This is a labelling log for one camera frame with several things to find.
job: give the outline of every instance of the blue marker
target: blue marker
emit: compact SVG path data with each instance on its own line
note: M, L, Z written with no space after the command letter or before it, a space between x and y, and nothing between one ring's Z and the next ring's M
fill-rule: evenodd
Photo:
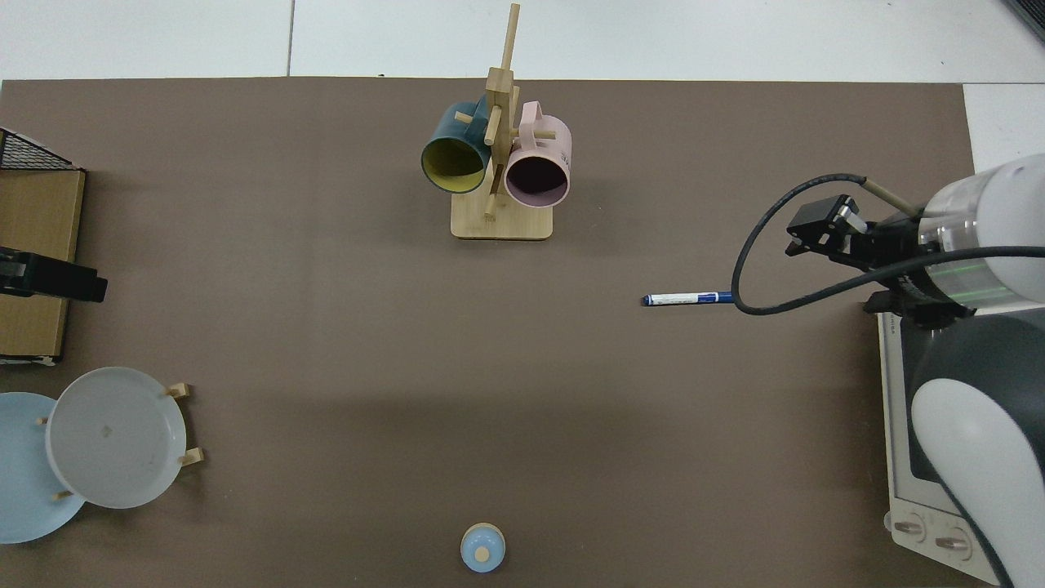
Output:
M714 305L716 303L733 303L732 291L694 291L691 293L647 293L643 297L644 307L664 307L669 305Z

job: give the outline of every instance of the plate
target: plate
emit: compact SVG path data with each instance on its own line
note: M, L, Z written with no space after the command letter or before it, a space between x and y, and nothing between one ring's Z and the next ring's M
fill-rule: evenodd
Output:
M84 499L51 497L66 490L47 463L47 417L54 401L30 393L0 395L0 543L23 543L69 522Z
M102 368L69 384L47 423L47 458L62 484L108 509L163 494L185 455L185 421L165 392L129 368Z

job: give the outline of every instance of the light blue plate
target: light blue plate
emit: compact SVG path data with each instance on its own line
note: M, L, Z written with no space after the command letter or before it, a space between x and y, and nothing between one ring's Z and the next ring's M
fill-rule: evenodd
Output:
M65 491L47 463L48 417L54 401L29 393L0 394L0 543L32 541L69 522L84 499Z

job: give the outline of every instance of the mug handle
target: mug handle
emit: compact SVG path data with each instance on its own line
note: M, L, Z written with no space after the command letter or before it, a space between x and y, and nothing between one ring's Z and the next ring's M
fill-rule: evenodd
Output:
M522 115L519 116L519 146L525 149L537 148L537 137L534 136L534 131L537 121L542 116L540 102L534 100L522 104Z

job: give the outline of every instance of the wire basket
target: wire basket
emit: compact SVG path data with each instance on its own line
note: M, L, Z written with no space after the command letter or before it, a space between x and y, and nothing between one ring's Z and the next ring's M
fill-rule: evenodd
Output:
M0 169L79 169L28 137L0 127Z

